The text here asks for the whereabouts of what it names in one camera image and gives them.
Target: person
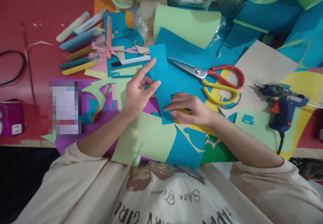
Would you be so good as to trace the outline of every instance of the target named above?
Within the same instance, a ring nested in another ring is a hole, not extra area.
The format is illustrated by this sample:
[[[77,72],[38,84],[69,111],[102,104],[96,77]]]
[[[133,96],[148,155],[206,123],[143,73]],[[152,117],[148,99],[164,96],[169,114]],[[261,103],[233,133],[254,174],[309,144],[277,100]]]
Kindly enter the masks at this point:
[[[184,92],[173,95],[165,110],[181,123],[214,129],[240,161],[230,181],[212,164],[192,169],[149,162],[133,168],[103,158],[160,86],[145,76],[155,63],[129,81],[117,116],[52,163],[15,224],[323,222],[319,194],[292,163]],[[184,108],[190,114],[176,110]]]

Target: white marker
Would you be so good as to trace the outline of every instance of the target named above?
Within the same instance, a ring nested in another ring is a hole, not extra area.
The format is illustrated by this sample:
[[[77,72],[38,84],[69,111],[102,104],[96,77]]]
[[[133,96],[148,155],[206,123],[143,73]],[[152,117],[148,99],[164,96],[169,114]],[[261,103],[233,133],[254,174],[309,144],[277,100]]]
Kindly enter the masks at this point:
[[[72,24],[70,24],[61,34],[56,37],[56,41],[63,42],[68,38],[73,31],[82,25],[87,19],[90,18],[90,14],[86,11],[79,18],[77,18]]]
[[[77,35],[82,34],[85,31],[87,31],[93,25],[95,25],[97,22],[99,22],[102,18],[104,18],[105,16],[107,16],[108,13],[109,13],[108,9],[104,9],[104,10],[100,11],[98,14],[96,14],[95,16],[93,16],[91,19],[89,19],[86,22],[84,22],[84,24],[82,24],[80,27],[76,28],[74,30],[74,34],[77,36]]]
[[[149,60],[150,60],[150,55],[132,58],[132,59],[121,60],[118,62],[111,63],[111,65],[112,65],[112,67],[119,67],[119,66],[126,65],[126,64],[144,62],[144,61],[149,61]]]

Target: purple paper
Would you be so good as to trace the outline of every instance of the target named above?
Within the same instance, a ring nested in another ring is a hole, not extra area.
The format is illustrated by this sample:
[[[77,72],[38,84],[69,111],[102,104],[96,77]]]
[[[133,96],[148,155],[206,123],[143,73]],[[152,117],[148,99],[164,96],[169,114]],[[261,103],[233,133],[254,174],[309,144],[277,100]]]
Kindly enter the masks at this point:
[[[80,86],[82,88],[88,87],[91,85],[92,82],[97,81],[99,79],[53,79],[53,81],[79,81]],[[105,87],[102,87],[100,91],[103,93],[105,90]],[[89,100],[88,97],[91,99],[96,100],[96,98],[88,93],[88,92],[82,92],[82,115],[84,115],[89,110]],[[150,98],[146,107],[144,108],[143,112],[146,112],[148,114],[152,114],[153,112],[158,112],[159,106],[157,102],[157,98]],[[113,104],[112,99],[112,92],[110,92],[107,96],[106,104],[104,105],[102,109],[101,116],[99,120],[92,124],[82,124],[82,137],[80,139],[57,139],[55,142],[56,148],[58,152],[63,155],[65,153],[65,150],[68,146],[71,144],[78,142],[85,137],[89,136],[91,133],[93,133],[95,130],[100,128],[102,125],[104,125],[106,122],[111,120],[113,117],[115,117],[119,113],[118,111],[118,104],[117,101]],[[112,157],[115,148],[117,146],[118,140],[116,140],[113,145],[109,148],[109,150],[104,154],[105,157]],[[148,158],[142,157],[141,160],[151,161]]]

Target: left hand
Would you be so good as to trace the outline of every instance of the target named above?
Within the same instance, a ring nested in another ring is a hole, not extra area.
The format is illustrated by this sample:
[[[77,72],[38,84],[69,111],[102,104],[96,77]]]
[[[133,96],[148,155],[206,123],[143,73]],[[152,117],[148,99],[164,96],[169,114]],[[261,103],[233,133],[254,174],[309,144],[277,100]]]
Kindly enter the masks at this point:
[[[140,68],[132,79],[127,83],[126,87],[126,104],[122,110],[127,116],[137,118],[146,107],[149,98],[155,93],[161,82],[154,82],[151,78],[146,77],[152,67],[156,64],[156,58],[152,59],[145,66]]]

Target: plastic bottle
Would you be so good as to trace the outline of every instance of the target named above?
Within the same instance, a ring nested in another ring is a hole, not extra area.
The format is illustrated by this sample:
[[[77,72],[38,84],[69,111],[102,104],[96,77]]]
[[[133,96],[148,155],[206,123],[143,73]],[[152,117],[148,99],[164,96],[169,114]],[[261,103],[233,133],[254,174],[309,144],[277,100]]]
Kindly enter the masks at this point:
[[[142,3],[138,8],[137,12],[127,11],[125,13],[125,21],[129,28],[137,29],[139,34],[144,39],[144,42],[148,46],[152,46],[155,44],[154,39],[154,23],[155,23],[155,15],[157,10],[158,3],[155,2],[146,2]],[[220,39],[218,32],[222,30],[226,25],[225,17],[221,16],[221,21],[218,26],[218,29],[210,43],[217,42]]]

